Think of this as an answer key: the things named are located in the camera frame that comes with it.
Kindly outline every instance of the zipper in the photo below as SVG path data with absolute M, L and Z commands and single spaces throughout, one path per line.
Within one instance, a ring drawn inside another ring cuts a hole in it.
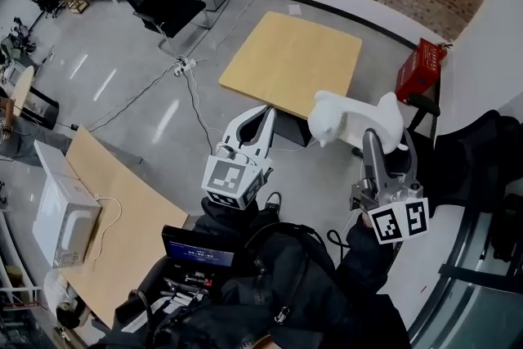
M 262 261 L 260 261 L 260 259 L 258 257 L 256 259 L 254 259 L 254 264 L 260 271 L 260 275 L 257 276 L 256 282 L 254 284 L 254 288 L 256 289 L 255 303 L 257 306 L 260 306 L 263 303 L 262 290 L 261 290 L 262 282 L 261 281 L 262 281 L 263 275 L 265 274 L 266 269 L 263 266 Z
M 309 266 L 309 257 L 306 255 L 306 253 L 303 253 L 303 256 L 304 256 L 304 259 L 303 259 L 302 264 L 300 265 L 300 273 L 298 274 L 297 281 L 294 283 L 293 290 L 291 291 L 291 294 L 289 295 L 289 297 L 287 299 L 287 304 L 285 304 L 284 306 L 281 307 L 281 310 L 279 311 L 278 315 L 275 317 L 276 324 L 283 324 L 291 314 L 290 305 L 293 302 L 297 289 L 299 288 L 300 283 L 303 280 L 303 276 L 305 276 L 307 267 Z

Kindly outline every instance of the white box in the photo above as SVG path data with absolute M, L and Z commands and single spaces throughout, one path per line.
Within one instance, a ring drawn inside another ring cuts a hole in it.
M 39 141 L 34 146 L 47 173 L 34 238 L 51 267 L 80 265 L 101 206 L 61 151 Z

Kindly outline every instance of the cable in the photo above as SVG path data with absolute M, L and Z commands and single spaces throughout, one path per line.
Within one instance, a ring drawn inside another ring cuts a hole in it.
M 62 127 L 66 127 L 66 128 L 68 128 L 69 130 L 72 129 L 70 125 L 66 125 L 66 124 L 64 124 L 64 123 L 59 123 L 58 121 L 56 121 L 56 123 L 57 123 L 58 125 L 61 125 Z
M 247 6 L 246 6 L 246 7 L 241 11 L 241 13 L 236 17 L 236 21 L 235 21 L 234 26 L 229 30 L 229 32 L 226 34 L 226 36 L 225 36 L 225 37 L 224 37 L 224 38 L 223 38 L 223 39 L 222 39 L 218 44 L 216 44 L 216 46 L 214 46 L 214 53 L 212 54 L 212 57 L 209 57 L 209 58 L 202 58 L 202 59 L 199 59 L 198 61 L 212 60 L 212 58 L 214 58 L 214 57 L 216 56 L 217 51 L 218 51 L 218 47 L 219 47 L 219 46 L 220 46 L 220 45 L 221 45 L 221 44 L 222 44 L 222 43 L 227 39 L 227 37 L 229 37 L 230 33 L 231 33 L 232 31 L 235 30 L 236 25 L 238 24 L 239 18 L 241 18 L 241 16 L 245 13 L 245 11 L 246 11 L 247 8 L 251 5 L 252 2 L 253 2 L 253 0 L 250 0 L 250 1 L 247 3 Z
M 15 108 L 17 108 L 19 111 L 22 111 L 21 108 L 19 108 L 18 106 L 15 105 Z M 36 132 L 30 132 L 30 133 L 23 133 L 23 132 L 20 132 L 20 131 L 15 131 L 14 129 L 12 130 L 13 132 L 15 132 L 16 134 L 18 134 L 19 136 L 36 136 L 39 132 L 40 132 L 40 129 L 41 129 L 41 125 L 40 125 L 40 122 L 33 118 L 32 116 L 30 115 L 25 115 L 25 118 L 29 118 L 30 119 L 30 122 L 33 123 L 34 125 L 36 125 L 38 127 L 38 130 Z
M 255 160 L 251 159 L 250 157 L 248 157 L 245 153 L 242 153 L 241 151 L 237 151 L 234 147 L 226 144 L 226 143 L 222 143 L 222 142 L 219 142 L 218 144 L 216 144 L 216 153 L 218 151 L 220 151 L 221 148 L 225 148 L 226 150 L 227 149 L 230 149 L 230 150 L 227 150 L 229 151 L 229 153 L 233 153 L 233 154 L 241 154 L 242 156 L 245 156 L 247 158 L 247 162 L 246 164 L 249 164 L 249 162 L 253 162 L 253 166 L 257 166 L 257 163 Z
M 113 222 L 111 222 L 102 232 L 101 232 L 101 236 L 100 236 L 100 245 L 98 247 L 98 254 L 96 255 L 96 257 L 94 259 L 92 259 L 92 265 L 94 266 L 95 262 L 96 262 L 96 259 L 98 259 L 98 257 L 100 257 L 101 255 L 101 249 L 102 249 L 102 242 L 104 241 L 104 234 L 105 232 L 110 228 L 112 227 L 119 219 L 120 217 L 122 216 L 122 203 L 120 203 L 120 201 L 118 201 L 116 198 L 113 198 L 112 196 L 98 196 L 98 195 L 95 195 L 95 199 L 97 201 L 101 200 L 101 199 L 112 199 L 113 201 L 115 201 L 118 206 L 119 206 L 119 209 L 120 209 L 120 212 L 118 213 L 118 216 L 113 220 Z
M 305 147 L 302 147 L 301 149 L 296 149 L 296 150 L 269 149 L 269 151 L 290 151 L 291 153 L 296 153 L 297 151 L 302 151 L 304 149 L 307 149 L 307 148 L 311 147 L 311 145 L 316 144 L 317 142 L 318 142 L 318 140 L 314 140 L 310 144 L 306 145 Z
M 336 244 L 337 246 L 340 247 L 340 263 L 341 263 L 342 260 L 343 260 L 343 249 L 344 248 L 350 249 L 351 246 L 349 246 L 348 244 L 344 244 L 342 242 L 342 238 L 340 237 L 339 233 L 336 230 L 329 230 L 329 231 L 327 231 L 327 240 L 329 242 L 331 242 L 332 244 Z
M 107 125 L 108 123 L 110 123 L 111 121 L 113 121 L 114 119 L 116 119 L 116 117 L 118 117 L 124 110 L 126 110 L 129 106 L 131 106 L 140 96 L 142 96 L 145 92 L 147 92 L 149 89 L 151 89 L 157 82 L 160 81 L 161 78 L 163 78 L 163 76 L 165 76 L 169 70 L 172 69 L 172 67 L 175 66 L 176 63 L 178 63 L 179 61 L 176 61 L 174 62 L 172 65 L 169 66 L 169 68 L 167 70 L 165 70 L 161 76 L 157 77 L 155 80 L 153 80 L 151 82 L 151 84 L 149 86 L 147 86 L 145 89 L 143 89 L 141 92 L 139 92 L 138 94 L 136 94 L 135 96 L 130 96 L 128 97 L 126 100 L 124 100 L 123 102 L 120 102 L 118 105 L 116 106 L 113 106 L 113 108 L 111 108 L 109 111 L 107 111 L 105 114 L 103 114 L 101 117 L 99 117 L 94 123 L 91 123 L 88 128 L 90 128 L 92 125 L 94 125 L 95 123 L 97 123 L 98 121 L 100 121 L 102 118 L 104 118 L 107 114 L 109 114 L 112 110 L 114 110 L 115 108 L 118 108 L 120 105 L 123 105 L 125 102 L 131 100 L 123 109 L 121 109 L 120 111 L 118 111 L 118 113 L 108 119 L 105 123 L 101 124 L 100 126 L 96 127 L 96 128 L 93 128 L 92 130 L 89 130 L 89 132 L 94 132 L 96 131 L 97 129 L 99 128 L 102 128 L 104 127 L 105 125 Z
M 349 218 L 349 221 L 346 222 L 346 225 L 345 225 L 345 228 L 343 229 L 343 231 L 345 231 L 345 229 L 351 224 L 352 219 L 355 217 L 355 215 L 357 213 L 358 212 L 356 210 L 354 210 L 354 214 L 352 214 L 351 218 Z M 329 231 L 327 231 L 327 240 L 329 242 L 331 242 L 332 244 L 336 244 L 337 246 L 339 246 L 339 248 L 340 248 L 340 256 L 341 256 L 340 263 L 342 263 L 342 260 L 343 260 L 343 249 L 344 248 L 350 249 L 351 246 L 349 246 L 348 244 L 345 244 L 345 243 L 342 242 L 342 237 L 339 235 L 339 233 L 336 230 L 329 230 Z
M 202 59 L 196 61 L 195 63 L 198 63 L 199 61 L 206 61 L 206 60 L 210 60 L 210 59 L 202 58 Z M 220 134 L 223 134 L 222 130 L 220 130 L 218 128 L 209 127 L 208 124 L 203 119 L 203 115 L 202 115 L 202 113 L 199 110 L 199 106 L 200 106 L 201 102 L 200 102 L 199 94 L 198 94 L 198 84 L 196 83 L 196 79 L 194 78 L 194 73 L 193 73 L 193 68 L 192 67 L 189 69 L 189 73 L 190 73 L 190 77 L 193 79 L 193 83 L 194 83 L 194 94 L 196 95 L 196 98 L 198 99 L 198 104 L 196 105 L 196 114 L 199 115 L 200 119 L 202 120 L 202 123 L 205 125 L 205 127 L 207 127 L 208 130 L 218 131 Z
M 214 47 L 214 55 L 216 55 L 216 52 L 218 50 L 218 47 L 227 39 L 227 37 L 230 35 L 230 33 L 232 31 L 235 30 L 236 28 L 236 25 L 238 24 L 238 21 L 239 21 L 239 18 L 241 18 L 241 16 L 245 13 L 245 11 L 247 10 L 247 8 L 249 6 L 251 6 L 251 3 L 253 2 L 254 0 L 250 0 L 249 3 L 247 3 L 247 6 L 241 11 L 241 13 L 238 15 L 238 17 L 236 18 L 236 21 L 235 21 L 235 25 L 230 29 L 230 31 L 227 33 L 227 35 L 218 43 L 216 44 L 216 46 Z
M 185 72 L 182 71 L 181 73 L 183 74 L 183 77 L 186 78 L 187 89 L 189 89 L 189 94 L 190 94 L 190 104 L 193 106 L 193 110 L 196 113 L 196 118 L 198 119 L 199 124 L 201 125 L 202 129 L 205 131 L 205 136 L 207 137 L 207 143 L 209 144 L 209 149 L 211 149 L 211 155 L 212 155 L 213 148 L 212 148 L 211 140 L 209 140 L 209 132 L 208 132 L 207 128 L 202 124 L 202 121 L 200 121 L 198 110 L 196 110 L 196 107 L 194 106 L 194 96 L 193 96 L 193 92 L 190 89 L 189 78 L 187 77 L 187 74 Z
M 137 295 L 140 297 L 141 302 L 143 303 L 145 307 L 145 313 L 146 313 L 146 332 L 145 332 L 145 341 L 144 341 L 144 348 L 149 348 L 151 346 L 151 343 L 153 342 L 153 335 L 154 335 L 154 329 L 153 329 L 153 310 L 150 307 L 150 304 L 147 302 L 147 297 L 145 294 L 140 291 L 139 289 L 132 289 L 130 292 L 130 295 Z

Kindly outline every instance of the table leg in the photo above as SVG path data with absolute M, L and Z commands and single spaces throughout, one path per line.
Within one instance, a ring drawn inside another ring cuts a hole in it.
M 305 119 L 277 110 L 275 133 L 303 147 L 309 144 L 312 134 Z
M 49 121 L 47 121 L 41 115 L 35 114 L 32 110 L 28 110 L 25 107 L 22 108 L 20 116 L 24 119 L 27 119 L 28 121 L 32 121 L 32 122 L 36 121 L 38 124 L 40 124 L 44 128 L 47 128 L 48 130 L 53 129 L 53 127 L 51 127 L 49 125 Z
M 33 93 L 33 95 L 39 97 L 40 99 L 42 99 L 42 101 L 45 101 L 47 102 L 49 105 L 52 105 L 54 106 L 55 108 L 59 109 L 60 108 L 60 104 L 56 101 L 54 101 L 53 99 L 51 99 L 49 96 L 45 96 L 43 93 L 41 93 L 39 90 L 37 90 L 36 88 L 34 87 L 30 87 L 29 88 L 29 91 L 31 93 Z

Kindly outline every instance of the black table base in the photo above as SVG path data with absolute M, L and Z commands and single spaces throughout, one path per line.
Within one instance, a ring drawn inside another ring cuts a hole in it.
M 312 138 L 306 119 L 301 119 L 282 110 L 276 110 L 276 112 L 275 133 L 306 147 Z

